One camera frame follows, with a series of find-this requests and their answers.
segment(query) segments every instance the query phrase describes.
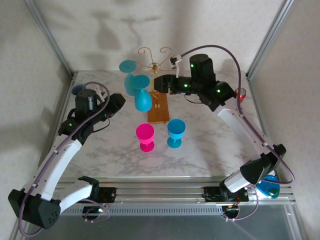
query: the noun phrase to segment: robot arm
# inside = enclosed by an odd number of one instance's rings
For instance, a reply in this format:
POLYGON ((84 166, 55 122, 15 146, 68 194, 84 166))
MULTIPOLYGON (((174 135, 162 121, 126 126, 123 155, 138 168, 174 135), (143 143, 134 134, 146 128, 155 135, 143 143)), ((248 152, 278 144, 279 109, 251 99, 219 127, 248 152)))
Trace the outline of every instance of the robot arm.
MULTIPOLYGON (((172 66, 176 59, 180 58, 170 59, 172 66)), ((160 93, 197 94, 200 101, 223 119, 240 139, 251 160, 221 182, 220 193, 223 200, 227 201, 233 193, 258 183, 277 167, 279 161, 269 148, 281 157, 286 153, 286 149, 282 144, 274 145, 252 121, 244 118, 243 111, 238 109, 234 90, 226 82, 216 80, 213 62, 208 55, 196 54, 190 57, 189 61, 191 77, 162 75, 154 80, 154 89, 160 93), (263 144, 254 131, 263 136, 263 144)))
POLYGON ((59 215, 71 205, 82 199, 97 199, 99 181, 86 176, 80 177, 69 187, 55 193, 54 191, 69 162, 94 131, 94 125, 111 118, 122 108, 125 101, 121 94, 114 93, 104 106, 96 91, 84 89, 79 92, 75 98, 75 108, 61 124, 52 149, 33 178, 22 190, 13 189, 8 196, 17 217, 21 214, 22 208, 23 220, 49 229, 56 223, 59 215))

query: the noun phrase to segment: gold wire ornament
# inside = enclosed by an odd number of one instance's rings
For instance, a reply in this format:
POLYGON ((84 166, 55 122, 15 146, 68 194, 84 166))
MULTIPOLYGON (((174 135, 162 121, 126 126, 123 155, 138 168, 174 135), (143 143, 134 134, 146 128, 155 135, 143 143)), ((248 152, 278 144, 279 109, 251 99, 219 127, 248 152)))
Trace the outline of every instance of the gold wire ornament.
MULTIPOLYGON (((162 64, 163 64, 166 60, 168 60, 168 58, 171 56, 172 49, 171 49, 170 47, 164 46, 164 47, 162 47, 162 48, 160 49, 160 53, 162 53, 162 54, 165 54, 165 53, 167 53, 168 51, 170 51, 169 54, 168 54, 168 56, 167 56, 161 63, 158 63, 158 62, 155 62, 155 61, 154 61, 154 57, 153 57, 153 55, 152 55, 152 51, 151 51, 151 49, 150 49, 149 47, 146 47, 146 46, 140 47, 140 48, 138 49, 138 54, 140 54, 140 55, 145 55, 145 54, 146 54, 146 50, 149 51, 152 62, 151 62, 149 65, 145 65, 145 64, 143 64, 143 63, 141 63, 141 62, 135 61, 137 64, 139 64, 139 65, 141 65, 141 66, 146 67, 146 68, 149 69, 147 72, 145 72, 146 74, 147 74, 147 73, 150 73, 150 72, 153 72, 154 75, 156 75, 157 77, 159 77, 158 71, 173 71, 173 69, 163 69, 163 68, 162 68, 162 64)), ((156 96, 157 94, 160 94, 160 92, 158 92, 157 90, 152 89, 151 95, 152 95, 153 97, 155 97, 156 99, 158 99, 157 96, 156 96)))

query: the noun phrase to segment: marble surface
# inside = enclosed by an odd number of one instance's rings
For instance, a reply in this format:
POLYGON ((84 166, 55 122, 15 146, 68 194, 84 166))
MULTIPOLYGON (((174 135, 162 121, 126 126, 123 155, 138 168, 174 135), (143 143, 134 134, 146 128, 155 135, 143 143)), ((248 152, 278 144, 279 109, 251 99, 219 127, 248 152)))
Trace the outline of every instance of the marble surface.
MULTIPOLYGON (((150 153, 140 150, 136 137, 139 124, 148 122, 147 113, 135 108, 134 98, 124 87, 126 74, 120 71, 80 71, 76 83, 100 82, 110 93, 121 93, 126 103, 110 119, 110 126, 89 136, 63 173, 63 178, 88 177, 203 177, 229 176, 249 159, 231 129, 203 104, 192 104, 183 94, 167 95, 170 118, 180 118, 186 123, 182 145, 172 149, 167 145, 167 124, 153 124, 155 148, 150 153)), ((238 86, 237 73, 218 72, 216 79, 225 81, 234 89, 238 86)), ((247 96, 243 108, 259 126, 257 113, 244 78, 242 86, 247 96)), ((187 96, 197 102, 197 96, 187 96)), ((74 108, 75 99, 68 100, 68 112, 74 108)), ((98 123, 95 129, 108 122, 98 123)))

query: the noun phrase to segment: wooden block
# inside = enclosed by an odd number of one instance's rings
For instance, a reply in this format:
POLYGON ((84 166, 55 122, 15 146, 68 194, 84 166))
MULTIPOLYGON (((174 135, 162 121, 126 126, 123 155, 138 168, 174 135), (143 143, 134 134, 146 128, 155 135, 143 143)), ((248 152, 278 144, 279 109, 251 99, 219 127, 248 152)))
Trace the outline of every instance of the wooden block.
POLYGON ((152 108, 148 111, 148 123, 149 124, 160 124, 170 121, 168 101, 166 93, 153 93, 152 95, 152 108))

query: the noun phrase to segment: white wall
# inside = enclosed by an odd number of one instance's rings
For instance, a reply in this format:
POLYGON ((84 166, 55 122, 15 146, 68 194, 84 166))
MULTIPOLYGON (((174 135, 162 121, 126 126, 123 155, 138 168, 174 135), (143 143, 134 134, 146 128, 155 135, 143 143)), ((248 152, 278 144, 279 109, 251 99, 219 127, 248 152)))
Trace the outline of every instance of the white wall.
MULTIPOLYGON (((118 70, 126 59, 150 64, 138 55, 143 46, 161 62, 161 47, 182 54, 205 44, 230 49, 246 71, 282 1, 36 0, 74 71, 118 70)), ((216 70, 235 70, 222 50, 205 53, 216 70)))
POLYGON ((270 136, 285 161, 306 231, 320 238, 320 1, 296 0, 252 80, 270 136))
POLYGON ((8 195, 48 150, 69 80, 22 0, 2 1, 0 22, 0 239, 8 240, 16 221, 8 195))

